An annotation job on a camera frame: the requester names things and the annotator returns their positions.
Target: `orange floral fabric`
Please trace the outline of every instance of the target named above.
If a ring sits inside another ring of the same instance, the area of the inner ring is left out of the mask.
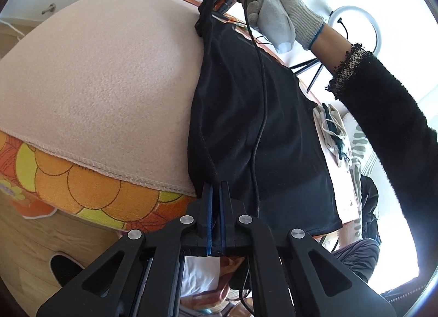
[[[120,230],[152,232],[195,198],[109,178],[0,132],[0,191],[25,218],[60,209]]]

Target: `gray work glove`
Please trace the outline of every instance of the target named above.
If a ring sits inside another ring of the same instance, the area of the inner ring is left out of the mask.
[[[302,0],[248,0],[247,13],[249,24],[266,36],[279,53],[290,51],[294,40],[305,50],[310,49],[324,24],[323,17]]]

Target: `white cloth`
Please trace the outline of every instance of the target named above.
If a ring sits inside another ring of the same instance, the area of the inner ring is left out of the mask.
[[[326,118],[324,108],[321,105],[317,105],[313,111],[315,117],[318,121],[319,126],[322,129],[322,134],[324,136],[325,146],[330,150],[338,167],[344,167],[346,171],[350,171],[351,159],[353,158],[353,153],[351,151],[350,141],[345,130],[344,123],[342,122],[341,116],[338,110],[331,104],[327,105],[329,108],[330,118]],[[333,123],[339,131],[339,134],[332,132],[328,128],[328,123]],[[342,152],[339,152],[339,147],[336,145],[332,136],[336,136],[342,140]]]
[[[293,37],[305,50],[310,49],[324,24],[323,17],[311,11],[302,0],[248,0],[247,12],[249,24],[260,29],[276,48],[290,41],[289,22],[294,29]]]
[[[369,176],[376,163],[377,156],[366,138],[358,122],[351,113],[347,113],[342,121],[347,131],[353,153],[350,169],[351,179],[354,186],[354,194],[358,201],[359,217],[344,225],[338,231],[339,247],[345,247],[353,242],[362,239],[362,185],[361,176]]]
[[[214,290],[219,284],[220,258],[187,256],[184,264],[181,297]]]

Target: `black cloth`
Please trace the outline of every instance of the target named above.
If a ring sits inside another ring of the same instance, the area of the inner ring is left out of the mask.
[[[348,76],[340,75],[355,64]],[[404,86],[371,52],[352,47],[328,88],[369,139],[407,220],[420,276],[382,294],[403,316],[438,264],[437,133]]]
[[[7,317],[29,317],[21,308],[8,288],[0,278],[0,311],[2,316]]]
[[[260,65],[251,41],[200,6],[196,24],[204,58],[191,108],[189,175],[201,197],[203,183],[228,181],[231,198],[256,215],[250,157],[263,118]],[[268,118],[255,172],[260,219],[271,229],[300,227],[319,235],[342,227],[327,163],[308,100],[292,71],[261,50]]]
[[[54,255],[50,259],[50,269],[56,281],[64,287],[82,270],[81,266],[64,255]]]
[[[382,244],[377,225],[377,218],[374,210],[377,207],[379,193],[374,181],[362,175],[361,176],[361,196],[362,196],[362,238],[374,239],[379,245]]]

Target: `black cable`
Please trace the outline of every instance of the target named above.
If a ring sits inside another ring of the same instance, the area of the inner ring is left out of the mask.
[[[300,63],[300,64],[293,65],[293,66],[291,66],[291,67],[289,67],[289,68],[290,68],[291,70],[294,70],[294,69],[296,69],[296,68],[299,68],[299,67],[302,67],[302,66],[308,65],[308,64],[310,64],[311,62],[315,61],[316,59],[317,59],[317,58],[315,57],[315,58],[313,58],[313,59],[310,59],[310,60],[304,61],[304,62],[302,62],[302,63]]]
[[[319,244],[323,245],[326,238],[327,238],[327,235],[322,236],[321,239],[319,240]]]
[[[335,244],[335,246],[333,247],[333,249],[332,249],[332,253],[335,251],[335,249],[336,249],[336,247],[338,246],[338,244],[339,244],[339,239],[338,240],[336,240],[336,244]]]
[[[263,87],[263,119],[261,121],[260,129],[258,131],[258,135],[257,135],[257,138],[255,140],[254,148],[253,148],[253,151],[251,153],[251,179],[252,179],[252,183],[253,183],[253,189],[254,189],[254,194],[255,194],[255,199],[256,199],[256,204],[257,204],[257,218],[258,218],[260,215],[260,194],[258,191],[257,178],[255,175],[255,156],[257,153],[258,145],[260,144],[261,135],[263,134],[264,127],[266,125],[266,120],[268,119],[268,94],[267,94],[267,90],[266,90],[266,77],[264,74],[263,59],[261,57],[260,49],[257,46],[257,42],[254,39],[251,28],[249,26],[247,6],[248,6],[248,0],[244,0],[245,22],[246,22],[246,25],[248,28],[249,36],[250,36],[251,41],[252,41],[252,43],[255,47],[255,50],[257,52],[258,60],[260,62],[261,85]]]
[[[260,35],[260,36],[256,37],[256,38],[255,38],[256,43],[258,43],[258,44],[260,44],[260,45],[272,45],[271,42],[258,42],[257,40],[258,40],[259,38],[266,38],[266,37],[265,37],[264,35]]]
[[[348,31],[347,31],[347,28],[345,27],[344,23],[342,22],[342,18],[339,18],[337,22],[344,27],[345,33],[347,34],[346,39],[348,40]]]
[[[304,66],[303,68],[299,69],[297,72],[295,72],[295,75],[298,76],[304,71],[307,71],[309,68],[312,68],[313,66],[316,66],[319,64],[318,59],[314,59],[312,62],[310,62],[308,65]]]
[[[246,301],[244,299],[244,287],[245,287],[246,281],[248,279],[248,275],[249,275],[249,267],[248,267],[248,271],[247,271],[247,274],[245,277],[244,285],[239,290],[239,299],[240,299],[240,302],[242,303],[243,307],[245,307],[249,313],[251,313],[253,316],[255,316],[254,311],[251,309],[251,307],[248,306],[248,304],[246,303]]]

